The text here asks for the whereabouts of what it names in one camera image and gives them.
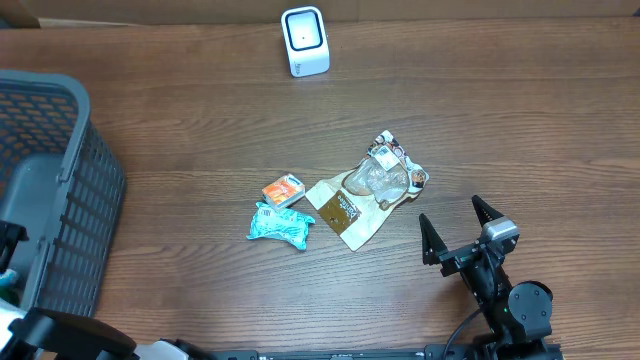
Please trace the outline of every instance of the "wood grain surface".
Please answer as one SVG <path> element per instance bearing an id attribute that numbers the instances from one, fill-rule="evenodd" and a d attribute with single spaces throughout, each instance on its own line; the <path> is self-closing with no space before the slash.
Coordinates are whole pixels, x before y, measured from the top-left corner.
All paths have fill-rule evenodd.
<path id="1" fill-rule="evenodd" d="M 506 271 L 553 289 L 566 357 L 640 357 L 640 19 L 328 32 L 331 70 L 298 80 L 277 24 L 0 33 L 1 67 L 86 85 L 127 171 L 97 317 L 216 350 L 442 343 L 476 305 L 421 264 L 417 218 L 462 246 L 479 194 L 520 225 Z M 306 252 L 246 240 L 264 185 L 350 169 L 384 129 L 431 180 L 369 243 L 351 252 L 306 200 Z"/>

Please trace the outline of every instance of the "crumpled packet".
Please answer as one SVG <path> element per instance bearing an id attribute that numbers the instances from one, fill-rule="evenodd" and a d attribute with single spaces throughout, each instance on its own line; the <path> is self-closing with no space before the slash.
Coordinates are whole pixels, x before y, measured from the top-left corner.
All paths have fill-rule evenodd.
<path id="1" fill-rule="evenodd" d="M 405 200 L 418 197 L 429 175 L 411 161 L 385 130 L 355 169 L 324 179 L 307 191 L 307 200 L 352 251 L 380 229 Z"/>
<path id="2" fill-rule="evenodd" d="M 287 241 L 298 250 L 307 249 L 309 224 L 316 221 L 309 215 L 292 209 L 275 211 L 268 204 L 256 203 L 258 211 L 251 220 L 247 239 L 270 238 Z"/>

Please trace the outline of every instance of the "white device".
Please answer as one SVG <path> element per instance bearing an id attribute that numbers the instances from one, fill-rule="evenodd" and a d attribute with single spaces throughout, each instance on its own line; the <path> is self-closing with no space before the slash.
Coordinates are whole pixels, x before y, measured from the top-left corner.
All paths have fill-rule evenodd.
<path id="1" fill-rule="evenodd" d="M 320 10 L 315 6 L 289 9 L 280 21 L 291 75 L 302 77 L 329 70 L 329 43 Z"/>

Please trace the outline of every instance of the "basket bottom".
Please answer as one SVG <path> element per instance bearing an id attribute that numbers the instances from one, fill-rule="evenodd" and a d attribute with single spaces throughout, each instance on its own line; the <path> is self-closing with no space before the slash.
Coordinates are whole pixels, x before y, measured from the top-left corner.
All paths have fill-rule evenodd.
<path id="1" fill-rule="evenodd" d="M 24 290 L 31 266 L 38 254 L 39 238 L 56 196 L 56 176 L 62 155 L 35 154 L 15 168 L 0 204 L 0 219 L 24 226 L 29 240 L 21 242 L 9 264 L 19 274 L 16 287 Z"/>

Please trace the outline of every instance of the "brown label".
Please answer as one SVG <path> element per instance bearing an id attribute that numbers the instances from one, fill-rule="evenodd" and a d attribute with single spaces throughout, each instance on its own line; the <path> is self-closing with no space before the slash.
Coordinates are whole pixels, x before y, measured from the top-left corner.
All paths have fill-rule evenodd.
<path id="1" fill-rule="evenodd" d="M 360 217 L 360 210 L 358 210 L 356 205 L 351 202 L 341 190 L 338 190 L 338 192 L 318 210 L 318 213 L 338 235 L 342 234 Z"/>

